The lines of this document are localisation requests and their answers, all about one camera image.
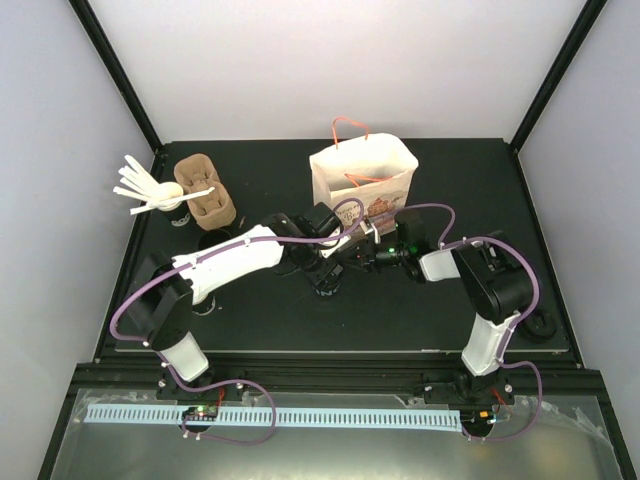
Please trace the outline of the black paper coffee cup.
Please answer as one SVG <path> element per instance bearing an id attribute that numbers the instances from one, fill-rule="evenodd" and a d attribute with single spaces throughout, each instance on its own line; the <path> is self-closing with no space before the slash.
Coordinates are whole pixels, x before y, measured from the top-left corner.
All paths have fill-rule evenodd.
<path id="1" fill-rule="evenodd" d="M 321 300 L 329 300 L 334 298 L 340 289 L 341 281 L 339 278 L 322 281 L 313 287 L 316 296 Z"/>
<path id="2" fill-rule="evenodd" d="M 215 297 L 208 296 L 205 299 L 203 299 L 201 302 L 193 306 L 193 312 L 197 316 L 206 316 L 215 309 L 215 305 L 216 305 Z"/>

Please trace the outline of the cream bear-print paper bag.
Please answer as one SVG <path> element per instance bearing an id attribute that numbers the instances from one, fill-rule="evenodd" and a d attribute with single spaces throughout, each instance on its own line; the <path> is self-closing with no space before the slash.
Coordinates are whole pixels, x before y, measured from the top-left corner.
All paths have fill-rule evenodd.
<path id="1" fill-rule="evenodd" d="M 390 233 L 394 223 L 387 214 L 406 204 L 419 161 L 398 137 L 370 133 L 363 123 L 343 120 L 363 129 L 364 134 L 340 141 L 333 128 L 333 143 L 309 157 L 313 202 L 337 208 L 343 224 L 350 226 L 359 214 L 358 205 L 338 203 L 357 198 L 378 231 Z"/>

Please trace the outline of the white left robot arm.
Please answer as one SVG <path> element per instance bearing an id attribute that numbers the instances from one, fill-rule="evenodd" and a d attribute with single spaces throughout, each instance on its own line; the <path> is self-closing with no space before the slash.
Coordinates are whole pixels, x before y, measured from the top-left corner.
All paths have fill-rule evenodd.
<path id="1" fill-rule="evenodd" d="M 246 233 L 192 254 L 153 254 L 133 289 L 162 280 L 136 298 L 125 316 L 174 369 L 181 389 L 193 399 L 205 398 L 213 391 L 215 376 L 191 333 L 194 312 L 213 307 L 220 287 L 282 264 L 303 272 L 316 294 L 331 296 L 342 272 L 332 255 L 350 239 L 336 213 L 319 203 L 302 216 L 270 215 Z"/>

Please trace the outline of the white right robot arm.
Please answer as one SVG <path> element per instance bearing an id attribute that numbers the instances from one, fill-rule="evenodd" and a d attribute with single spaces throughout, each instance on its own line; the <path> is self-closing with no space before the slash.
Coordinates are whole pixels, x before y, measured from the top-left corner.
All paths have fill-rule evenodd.
<path id="1" fill-rule="evenodd" d="M 475 317 L 461 360 L 466 371 L 454 379 L 457 396 L 476 403 L 491 390 L 489 375 L 504 367 L 504 354 L 519 323 L 540 299 L 533 268 L 507 243 L 501 231 L 438 247 L 429 244 L 426 225 L 415 210 L 393 219 L 395 236 L 383 241 L 367 223 L 365 238 L 348 248 L 343 259 L 365 271 L 402 267 L 418 283 L 458 279 Z"/>

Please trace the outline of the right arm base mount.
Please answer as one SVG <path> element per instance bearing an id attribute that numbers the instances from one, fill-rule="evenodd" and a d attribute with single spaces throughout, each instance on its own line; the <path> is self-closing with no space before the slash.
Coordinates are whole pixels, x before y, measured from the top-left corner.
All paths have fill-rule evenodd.
<path id="1" fill-rule="evenodd" d="M 423 376 L 416 392 L 427 403 L 464 407 L 490 407 L 494 404 L 514 404 L 512 393 L 506 390 L 508 381 L 502 370 L 475 377 L 465 369 L 436 370 Z"/>

